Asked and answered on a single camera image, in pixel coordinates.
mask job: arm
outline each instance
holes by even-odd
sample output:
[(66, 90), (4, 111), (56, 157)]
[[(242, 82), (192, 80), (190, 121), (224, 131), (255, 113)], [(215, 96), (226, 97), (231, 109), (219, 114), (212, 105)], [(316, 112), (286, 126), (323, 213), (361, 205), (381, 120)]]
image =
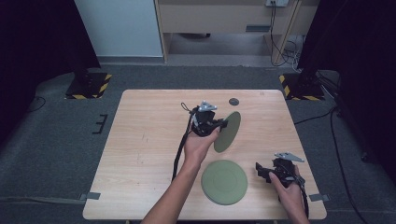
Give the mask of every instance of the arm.
[[(297, 165), (295, 166), (295, 173), (299, 175)], [(273, 183), (280, 202), (288, 214), (289, 220), (293, 224), (309, 223), (305, 215), (304, 204), (300, 187), (296, 183), (291, 183), (288, 188), (283, 187), (276, 175), (270, 172), (271, 182)]]
[(210, 145), (218, 138), (219, 128), (207, 137), (190, 133), (184, 146), (184, 162), (176, 178), (142, 223), (176, 223)]

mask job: power outlet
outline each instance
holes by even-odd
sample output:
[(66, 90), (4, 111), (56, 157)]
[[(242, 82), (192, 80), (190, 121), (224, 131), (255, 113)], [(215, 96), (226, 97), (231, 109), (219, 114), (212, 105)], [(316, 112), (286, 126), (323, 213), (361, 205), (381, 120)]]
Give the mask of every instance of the power outlet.
[(289, 0), (267, 0), (265, 5), (267, 7), (273, 7), (274, 3), (277, 7), (286, 7), (288, 5)]

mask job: hand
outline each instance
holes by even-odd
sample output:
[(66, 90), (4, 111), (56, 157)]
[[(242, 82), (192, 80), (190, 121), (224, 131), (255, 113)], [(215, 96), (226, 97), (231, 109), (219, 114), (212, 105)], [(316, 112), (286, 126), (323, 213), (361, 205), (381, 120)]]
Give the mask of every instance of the hand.
[(184, 145), (185, 159), (184, 163), (192, 163), (201, 165), (205, 159), (210, 145), (219, 137), (219, 127), (213, 130), (212, 134), (206, 137), (198, 136), (196, 133), (191, 132), (187, 137), (186, 144)]
[[(297, 165), (295, 165), (295, 174), (300, 175)], [(285, 188), (275, 174), (270, 172), (269, 176), (277, 194), (279, 195), (280, 202), (286, 210), (291, 222), (309, 223), (308, 218), (305, 215), (303, 196), (298, 184), (292, 182), (287, 188)]]

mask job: white panel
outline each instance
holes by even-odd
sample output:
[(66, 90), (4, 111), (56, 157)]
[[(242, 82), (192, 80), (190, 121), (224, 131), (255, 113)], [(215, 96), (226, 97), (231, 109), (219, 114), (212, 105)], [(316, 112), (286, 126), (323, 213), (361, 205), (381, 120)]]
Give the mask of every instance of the white panel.
[(97, 56), (163, 56), (153, 0), (75, 2)]

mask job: wooden table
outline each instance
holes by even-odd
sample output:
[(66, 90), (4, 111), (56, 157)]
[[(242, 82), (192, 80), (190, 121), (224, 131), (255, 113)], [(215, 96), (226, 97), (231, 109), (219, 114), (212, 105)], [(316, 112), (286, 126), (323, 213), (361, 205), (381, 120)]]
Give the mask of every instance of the wooden table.
[[(231, 98), (238, 99), (239, 105), (230, 105)], [(241, 125), (226, 151), (217, 153), (213, 145), (209, 149), (180, 220), (286, 219), (274, 187), (257, 176), (255, 170), (255, 162), (271, 168), (276, 152), (288, 151), (305, 159), (304, 163), (295, 163), (306, 180), (306, 192), (308, 195), (318, 193), (281, 91), (130, 90), (121, 97), (92, 183), (91, 192), (100, 193), (100, 198), (87, 200), (83, 216), (106, 220), (142, 219), (171, 182), (173, 161), (189, 118), (180, 103), (193, 109), (203, 100), (218, 106), (215, 119), (224, 119), (231, 112), (239, 111)], [(218, 160), (234, 161), (247, 174), (247, 193), (236, 204), (217, 205), (202, 191), (202, 172), (210, 162)], [(309, 210), (310, 219), (326, 217), (322, 201), (309, 201)]]

